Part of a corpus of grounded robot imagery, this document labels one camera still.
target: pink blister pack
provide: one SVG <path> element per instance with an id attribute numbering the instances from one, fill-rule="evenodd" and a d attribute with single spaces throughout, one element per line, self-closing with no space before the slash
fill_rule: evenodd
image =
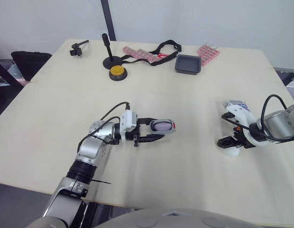
<path id="1" fill-rule="evenodd" d="M 127 55 L 132 56 L 135 59 L 139 59 L 139 58 L 145 58 L 147 60 L 149 60 L 150 62 L 156 62 L 156 61 L 160 61 L 161 58 L 157 57 L 156 55 L 152 55 L 151 53 L 142 50 L 142 49 L 138 49 L 137 51 L 135 51 L 134 49 L 125 46 L 123 48 L 123 52 L 126 53 Z"/>
<path id="2" fill-rule="evenodd" d="M 208 45 L 203 45 L 198 49 L 198 55 L 202 60 L 202 66 L 207 65 L 211 60 L 219 55 L 218 47 L 212 48 Z"/>

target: table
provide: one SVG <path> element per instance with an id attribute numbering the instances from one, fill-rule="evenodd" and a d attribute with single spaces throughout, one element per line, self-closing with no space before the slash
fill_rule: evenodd
<path id="1" fill-rule="evenodd" d="M 216 146 L 232 131 L 220 118 L 224 99 L 246 101 L 257 117 L 270 94 L 294 103 L 260 50 L 220 47 L 220 55 L 196 76 L 174 72 L 175 59 L 158 66 L 125 64 L 128 77 L 115 82 L 102 66 L 107 57 L 102 41 L 91 40 L 81 57 L 70 56 L 71 45 L 80 41 L 67 40 L 0 116 L 0 183 L 53 193 L 90 124 L 128 101 L 139 118 L 170 118 L 177 130 L 170 141 L 112 147 L 98 177 L 112 184 L 91 183 L 87 200 L 203 209 L 294 226 L 294 142 L 241 149 L 236 158 Z M 113 55 L 122 56 L 124 46 L 157 47 L 111 42 Z M 182 46 L 181 54 L 195 55 L 197 48 Z M 273 99 L 267 112 L 280 109 Z"/>

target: yellow button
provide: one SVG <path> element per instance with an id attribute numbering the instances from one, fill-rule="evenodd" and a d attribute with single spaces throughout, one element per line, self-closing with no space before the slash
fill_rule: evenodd
<path id="1" fill-rule="evenodd" d="M 113 76 L 120 76 L 124 73 L 124 68 L 122 66 L 113 66 L 110 72 Z"/>

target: cable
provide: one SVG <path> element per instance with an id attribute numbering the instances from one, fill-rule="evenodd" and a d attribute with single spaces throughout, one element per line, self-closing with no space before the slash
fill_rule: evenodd
<path id="1" fill-rule="evenodd" d="M 102 125 L 100 125 L 100 127 L 98 127 L 95 131 L 91 132 L 90 134 L 86 135 L 78 144 L 78 147 L 77 147 L 77 153 L 79 152 L 79 149 L 81 147 L 81 144 L 84 142 L 84 140 L 86 140 L 88 137 L 95 137 L 94 134 L 99 131 L 100 129 L 102 129 L 103 126 L 105 126 L 108 122 L 110 122 L 112 119 L 118 119 L 119 122 L 120 122 L 120 118 L 118 116 L 113 116 L 111 117 L 110 119 L 108 119 L 107 121 L 105 121 Z"/>
<path id="2" fill-rule="evenodd" d="M 105 184 L 112 184 L 112 183 L 101 181 L 101 180 L 94 180 L 94 179 L 92 179 L 92 181 L 99 182 L 99 183 L 105 183 Z"/>
<path id="3" fill-rule="evenodd" d="M 271 94 L 266 100 L 265 100 L 265 102 L 264 102 L 264 105 L 263 105 L 263 109 L 262 109 L 262 114 L 261 114 L 261 131 L 262 132 L 264 132 L 264 129 L 265 129 L 265 125 L 264 125 L 264 115 L 265 115 L 265 110 L 266 110 L 266 107 L 267 107 L 267 103 L 268 103 L 268 101 L 270 100 L 270 98 L 272 98 L 272 97 L 276 97 L 276 98 L 278 98 L 279 100 L 280 100 L 280 102 L 281 102 L 281 104 L 283 105 L 283 108 L 286 110 L 287 109 L 287 107 L 286 107 L 286 105 L 285 105 L 285 103 L 284 103 L 284 101 L 282 100 L 282 98 L 281 97 L 279 97 L 278 95 L 276 95 L 276 94 Z"/>
<path id="4" fill-rule="evenodd" d="M 234 122 L 234 121 L 232 121 L 232 120 L 229 120 L 229 119 L 226 118 L 224 115 L 222 115 L 222 119 L 224 119 L 224 120 L 226 120 L 226 121 L 228 121 L 228 122 L 230 122 L 230 123 L 232 123 L 232 124 L 234 124 L 234 125 L 236 125 L 236 126 L 242 127 L 242 128 L 244 128 L 244 129 L 246 129 L 246 130 L 249 130 L 250 132 L 253 132 L 253 133 L 255 133 L 255 134 L 258 134 L 258 135 L 260 135 L 260 136 L 263 136 L 264 138 L 267 138 L 267 139 L 271 139 L 271 140 L 278 141 L 278 142 L 281 142 L 281 143 L 290 142 L 290 141 L 293 141 L 293 140 L 294 140 L 294 136 L 291 137 L 291 138 L 289 138 L 289 139 L 277 139 L 277 138 L 274 138 L 274 137 L 271 137 L 271 136 L 267 136 L 267 135 L 265 135 L 265 134 L 262 134 L 262 133 L 260 133 L 260 132 L 257 132 L 257 131 L 254 131 L 254 130 L 250 129 L 249 127 L 246 127 L 246 126 L 241 125 L 241 124 L 239 124 L 239 123 L 236 123 L 236 122 Z"/>
<path id="5" fill-rule="evenodd" d="M 121 103 L 115 105 L 113 108 L 111 108 L 110 111 L 107 112 L 107 113 L 106 113 L 106 114 L 105 114 L 100 120 L 103 120 L 107 115 L 110 114 L 111 111 L 113 111 L 115 108 L 117 108 L 118 106 L 121 106 L 121 105 L 123 105 L 123 104 L 126 104 L 126 110 L 129 110 L 129 109 L 130 109 L 130 104 L 129 104 L 129 102 L 126 102 L 126 101 L 121 102 Z"/>

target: small box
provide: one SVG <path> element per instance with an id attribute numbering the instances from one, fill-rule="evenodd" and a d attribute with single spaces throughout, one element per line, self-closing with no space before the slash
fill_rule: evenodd
<path id="1" fill-rule="evenodd" d="M 196 75 L 200 72 L 201 59 L 198 56 L 177 55 L 175 70 L 178 73 Z"/>

